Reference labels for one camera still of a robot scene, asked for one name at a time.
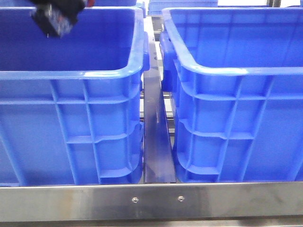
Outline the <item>red mushroom push button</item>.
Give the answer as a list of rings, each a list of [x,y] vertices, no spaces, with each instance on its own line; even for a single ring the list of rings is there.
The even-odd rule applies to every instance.
[[[36,9],[31,18],[47,37],[62,37],[78,22],[78,14],[85,7],[93,7],[94,0],[33,0]]]

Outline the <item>blue plastic bin left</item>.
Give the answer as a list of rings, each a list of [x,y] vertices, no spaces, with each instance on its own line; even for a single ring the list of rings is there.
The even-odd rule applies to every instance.
[[[138,183],[143,11],[85,9],[47,37],[32,7],[0,9],[0,184]]]

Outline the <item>blue plastic bin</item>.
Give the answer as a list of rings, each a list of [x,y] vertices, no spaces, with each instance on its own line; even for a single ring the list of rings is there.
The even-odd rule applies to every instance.
[[[47,37],[32,7],[0,9],[0,184],[138,183],[143,11],[85,9]]]
[[[183,183],[303,178],[303,9],[165,8]]]

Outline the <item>blue plastic bin right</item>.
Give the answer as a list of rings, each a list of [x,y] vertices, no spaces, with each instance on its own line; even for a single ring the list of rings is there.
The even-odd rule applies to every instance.
[[[165,8],[183,183],[303,178],[303,9]]]

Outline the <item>blue bin rear right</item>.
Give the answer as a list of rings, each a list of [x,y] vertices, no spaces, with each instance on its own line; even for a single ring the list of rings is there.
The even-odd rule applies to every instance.
[[[217,0],[150,0],[148,15],[161,15],[164,8],[217,7]]]

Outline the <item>blue bin rear left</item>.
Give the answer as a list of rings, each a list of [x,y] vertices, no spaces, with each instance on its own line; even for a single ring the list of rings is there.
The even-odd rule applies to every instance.
[[[100,7],[138,7],[145,11],[145,3],[143,0],[95,0],[93,6]]]

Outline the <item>stainless steel front rail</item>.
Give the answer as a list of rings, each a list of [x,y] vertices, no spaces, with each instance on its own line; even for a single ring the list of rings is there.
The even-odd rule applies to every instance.
[[[302,182],[2,187],[2,222],[287,217]]]

